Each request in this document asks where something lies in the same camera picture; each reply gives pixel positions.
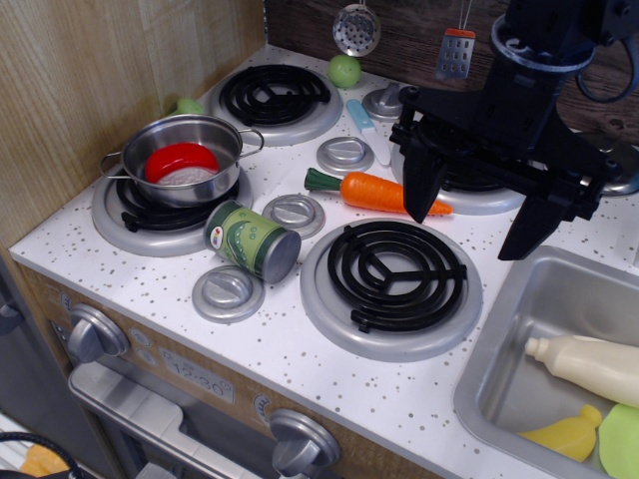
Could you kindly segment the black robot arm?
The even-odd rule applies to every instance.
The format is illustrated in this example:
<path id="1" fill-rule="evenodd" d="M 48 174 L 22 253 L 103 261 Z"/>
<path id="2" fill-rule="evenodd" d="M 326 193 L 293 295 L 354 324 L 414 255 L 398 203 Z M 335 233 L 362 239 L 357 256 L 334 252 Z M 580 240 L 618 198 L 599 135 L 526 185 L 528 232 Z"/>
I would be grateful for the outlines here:
<path id="1" fill-rule="evenodd" d="M 574 134 L 556 103 L 600 46 L 638 58 L 634 1 L 513 1 L 493 24 L 493 62 L 478 91 L 406 87 L 391 140 L 403 155 L 403 203 L 422 221 L 449 169 L 524 195 L 500 251 L 527 257 L 562 222 L 590 219 L 621 167 Z"/>

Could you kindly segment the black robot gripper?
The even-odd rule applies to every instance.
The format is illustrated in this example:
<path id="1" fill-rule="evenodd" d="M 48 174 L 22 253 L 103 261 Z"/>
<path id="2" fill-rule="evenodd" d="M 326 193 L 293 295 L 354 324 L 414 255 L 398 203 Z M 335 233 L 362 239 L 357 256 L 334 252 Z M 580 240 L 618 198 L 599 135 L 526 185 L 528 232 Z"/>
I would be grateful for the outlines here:
<path id="1" fill-rule="evenodd" d="M 504 44 L 483 87 L 446 91 L 405 87 L 391 139 L 404 157 L 404 207 L 418 223 L 434 204 L 449 167 L 484 176 L 525 196 L 498 258 L 527 258 L 558 221 L 589 220 L 602 190 L 621 172 L 580 139 L 556 103 L 567 81 L 594 57 L 592 46 L 551 53 Z"/>

